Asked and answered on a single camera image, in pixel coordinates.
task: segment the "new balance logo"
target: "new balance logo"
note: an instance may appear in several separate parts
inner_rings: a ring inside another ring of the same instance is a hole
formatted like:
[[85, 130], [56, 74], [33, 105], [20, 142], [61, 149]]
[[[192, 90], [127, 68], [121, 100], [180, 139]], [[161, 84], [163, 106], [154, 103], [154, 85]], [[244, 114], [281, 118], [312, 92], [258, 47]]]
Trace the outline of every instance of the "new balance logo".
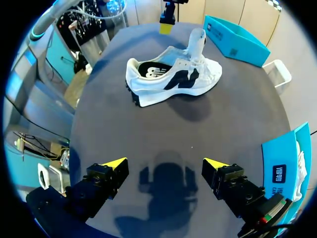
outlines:
[[165, 73], [166, 73], [166, 68], [150, 67], [148, 68], [146, 78], [159, 77]]
[[172, 89], [176, 85], [178, 88], [191, 88], [194, 86], [196, 79], [199, 77], [199, 73], [196, 69], [194, 69], [193, 73], [190, 75], [188, 79], [188, 70], [178, 71], [174, 77], [170, 80], [170, 82], [165, 86], [165, 90]]

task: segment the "shoe tongue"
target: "shoe tongue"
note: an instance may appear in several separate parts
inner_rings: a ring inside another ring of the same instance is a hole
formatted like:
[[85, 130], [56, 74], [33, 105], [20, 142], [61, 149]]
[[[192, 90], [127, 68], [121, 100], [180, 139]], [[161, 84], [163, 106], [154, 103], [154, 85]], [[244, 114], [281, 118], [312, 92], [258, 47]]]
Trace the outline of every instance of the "shoe tongue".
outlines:
[[205, 46], [206, 32], [202, 28], [195, 28], [189, 37], [188, 54], [191, 61], [199, 60]]

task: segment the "white cable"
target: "white cable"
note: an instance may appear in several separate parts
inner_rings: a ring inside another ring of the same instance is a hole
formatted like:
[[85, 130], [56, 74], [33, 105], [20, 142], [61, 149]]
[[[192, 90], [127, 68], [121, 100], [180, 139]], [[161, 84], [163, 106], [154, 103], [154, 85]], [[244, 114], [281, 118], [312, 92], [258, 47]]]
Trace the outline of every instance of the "white cable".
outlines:
[[75, 10], [75, 9], [67, 10], [66, 12], [76, 12], [76, 13], [83, 14], [83, 15], [85, 15], [85, 16], [91, 17], [91, 18], [93, 18], [93, 19], [101, 19], [101, 20], [102, 20], [102, 19], [113, 19], [113, 18], [115, 18], [115, 17], [117, 17], [117, 16], [120, 16], [121, 14], [124, 13], [126, 7], [127, 7], [127, 0], [124, 1], [124, 8], [123, 8], [123, 10], [122, 10], [121, 12], [119, 12], [119, 13], [118, 13], [117, 15], [115, 15], [115, 16], [93, 16], [93, 15], [90, 15], [90, 14], [88, 14], [88, 13], [85, 13], [85, 12], [82, 12], [82, 11], [79, 11], [79, 10]]

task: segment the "blue box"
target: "blue box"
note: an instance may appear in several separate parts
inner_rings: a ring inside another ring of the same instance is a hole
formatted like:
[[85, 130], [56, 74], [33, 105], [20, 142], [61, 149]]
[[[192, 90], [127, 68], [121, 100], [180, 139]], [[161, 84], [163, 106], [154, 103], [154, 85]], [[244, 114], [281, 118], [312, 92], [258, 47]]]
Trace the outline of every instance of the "blue box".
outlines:
[[268, 48], [256, 37], [229, 21], [205, 16], [204, 30], [226, 57], [262, 67], [270, 54]]
[[298, 141], [301, 151], [304, 152], [307, 171], [301, 186], [301, 194], [303, 196], [291, 205], [280, 224], [290, 223], [300, 208], [307, 192], [312, 167], [312, 143], [309, 124], [306, 122], [295, 130], [262, 144], [265, 197], [271, 198], [274, 193], [278, 192], [292, 200], [298, 170], [296, 141]]

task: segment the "gray table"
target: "gray table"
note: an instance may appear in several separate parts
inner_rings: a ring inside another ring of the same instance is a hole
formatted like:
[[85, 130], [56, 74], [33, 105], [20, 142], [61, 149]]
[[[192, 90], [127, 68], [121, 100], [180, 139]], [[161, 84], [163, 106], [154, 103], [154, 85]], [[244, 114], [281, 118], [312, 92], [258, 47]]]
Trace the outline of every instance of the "gray table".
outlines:
[[201, 176], [204, 157], [237, 163], [263, 184], [261, 144], [290, 130], [263, 69], [225, 58], [207, 39], [203, 54], [222, 65], [218, 84], [199, 97], [174, 96], [139, 108], [125, 87], [129, 58], [149, 60], [169, 45], [184, 49], [193, 28], [177, 23], [122, 29], [96, 64], [80, 99], [71, 136], [71, 182], [92, 163], [121, 157], [130, 175], [115, 200], [87, 224], [118, 237], [236, 237], [243, 225]]

